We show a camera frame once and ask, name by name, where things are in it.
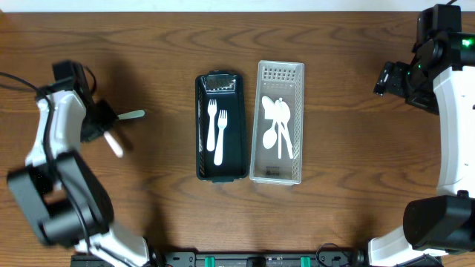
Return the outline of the black perforated plastic basket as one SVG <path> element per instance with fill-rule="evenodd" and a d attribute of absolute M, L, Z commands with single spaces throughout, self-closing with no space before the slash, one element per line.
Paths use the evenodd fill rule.
<path fill-rule="evenodd" d="M 223 137 L 223 162 L 214 164 L 214 152 L 207 151 L 209 129 L 208 104 L 217 100 L 214 119 L 215 148 L 220 110 L 227 110 L 227 126 Z M 203 181 L 215 183 L 243 179 L 249 173 L 246 114 L 242 76 L 214 70 L 195 79 L 196 174 Z"/>

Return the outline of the white spoon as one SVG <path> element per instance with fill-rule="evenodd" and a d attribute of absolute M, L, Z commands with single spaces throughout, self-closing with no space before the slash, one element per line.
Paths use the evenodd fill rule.
<path fill-rule="evenodd" d="M 105 131 L 103 136 L 114 154 L 118 158 L 122 158 L 124 156 L 124 151 L 118 141 L 116 141 L 116 139 L 112 136 L 112 134 L 108 131 Z"/>
<path fill-rule="evenodd" d="M 278 142 L 278 158 L 281 158 L 281 138 L 286 142 L 289 158 L 294 158 L 292 140 L 289 134 L 288 122 L 291 118 L 289 106 L 282 98 L 273 101 L 268 96 L 261 99 L 264 107 L 264 119 L 272 120 L 271 127 L 263 134 L 263 146 L 265 149 L 272 148 Z"/>

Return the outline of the white spoon horizontal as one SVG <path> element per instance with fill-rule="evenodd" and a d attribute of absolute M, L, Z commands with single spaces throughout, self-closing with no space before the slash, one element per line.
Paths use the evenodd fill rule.
<path fill-rule="evenodd" d="M 281 106 L 281 125 L 284 127 L 283 136 L 284 136 L 284 139 L 286 140 L 286 146 L 287 146 L 289 158 L 292 159 L 294 157 L 293 145 L 292 145 L 292 141 L 291 141 L 291 138 L 289 135 L 289 129 L 288 129 L 288 122 L 291 117 L 291 112 L 290 112 L 288 104 L 285 103 L 284 100 L 279 99 L 279 102 Z"/>

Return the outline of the white spoon angled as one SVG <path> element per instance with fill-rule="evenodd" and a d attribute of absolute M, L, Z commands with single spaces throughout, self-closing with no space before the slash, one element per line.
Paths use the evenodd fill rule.
<path fill-rule="evenodd" d="M 267 107 L 267 106 L 270 106 L 270 105 L 274 105 L 275 106 L 275 102 L 268 96 L 263 96 L 262 99 L 262 105 L 263 107 Z M 263 146 L 265 147 L 265 149 L 270 149 L 274 146 L 274 144 L 276 143 L 276 140 L 278 138 L 278 134 L 277 132 L 275 131 L 275 125 L 277 124 L 276 122 L 276 119 L 274 117 L 274 119 L 272 120 L 272 126 L 269 130 L 267 130 L 264 135 L 263 135 Z"/>

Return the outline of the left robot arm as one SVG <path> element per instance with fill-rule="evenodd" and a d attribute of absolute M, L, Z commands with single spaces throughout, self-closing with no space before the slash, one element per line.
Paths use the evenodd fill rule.
<path fill-rule="evenodd" d="M 91 254 L 113 266 L 161 266 L 160 256 L 140 235 L 116 222 L 107 191 L 80 156 L 83 142 L 101 136 L 116 156 L 123 149 L 110 129 L 143 110 L 116 114 L 95 102 L 88 67 L 64 60 L 53 64 L 55 81 L 35 88 L 39 125 L 25 166 L 7 175 L 7 186 L 44 245 Z"/>

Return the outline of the mint green plastic fork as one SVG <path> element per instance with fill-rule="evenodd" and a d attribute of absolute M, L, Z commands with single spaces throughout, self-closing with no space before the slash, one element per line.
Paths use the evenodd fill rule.
<path fill-rule="evenodd" d="M 144 110 L 135 110 L 127 113 L 122 113 L 117 116 L 118 120 L 138 119 L 145 116 Z"/>

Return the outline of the white spoon vertical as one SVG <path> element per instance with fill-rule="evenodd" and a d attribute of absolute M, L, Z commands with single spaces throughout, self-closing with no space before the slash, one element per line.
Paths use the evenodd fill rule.
<path fill-rule="evenodd" d="M 277 122 L 277 125 L 278 125 L 278 141 L 277 141 L 277 144 L 278 144 L 278 158 L 281 159 L 281 155 L 282 155 L 282 129 L 281 129 L 281 102 L 282 102 L 282 98 L 279 98 L 276 102 L 275 102 L 275 119 L 276 119 L 276 122 Z"/>

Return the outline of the white fork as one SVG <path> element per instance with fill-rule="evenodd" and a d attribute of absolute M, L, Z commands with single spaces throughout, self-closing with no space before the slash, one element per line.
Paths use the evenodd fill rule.
<path fill-rule="evenodd" d="M 223 137 L 227 126 L 227 110 L 220 110 L 218 121 L 218 137 L 214 152 L 214 164 L 221 165 L 223 162 Z"/>
<path fill-rule="evenodd" d="M 216 99 L 209 100 L 207 111 L 209 115 L 209 129 L 207 135 L 206 149 L 207 151 L 213 151 L 215 148 L 214 119 L 217 113 Z"/>

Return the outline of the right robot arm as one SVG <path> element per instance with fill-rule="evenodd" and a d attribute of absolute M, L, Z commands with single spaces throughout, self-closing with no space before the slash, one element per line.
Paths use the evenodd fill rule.
<path fill-rule="evenodd" d="M 401 226 L 369 241 L 369 266 L 440 266 L 474 251 L 474 35 L 454 1 L 419 14 L 412 52 L 409 64 L 386 62 L 373 91 L 439 116 L 436 196 L 409 202 Z"/>

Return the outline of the clear perforated plastic basket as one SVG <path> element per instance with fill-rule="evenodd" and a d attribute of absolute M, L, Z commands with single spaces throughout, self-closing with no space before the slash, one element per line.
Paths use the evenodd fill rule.
<path fill-rule="evenodd" d="M 304 128 L 304 71 L 303 63 L 262 60 L 258 63 L 255 110 L 252 130 L 252 152 L 249 178 L 254 182 L 276 185 L 301 183 L 303 128 Z M 288 122 L 294 158 L 290 159 L 282 138 L 282 155 L 278 158 L 278 144 L 270 149 L 263 146 L 263 134 L 272 120 L 264 119 L 261 99 L 273 101 L 282 98 L 288 104 L 291 118 Z"/>

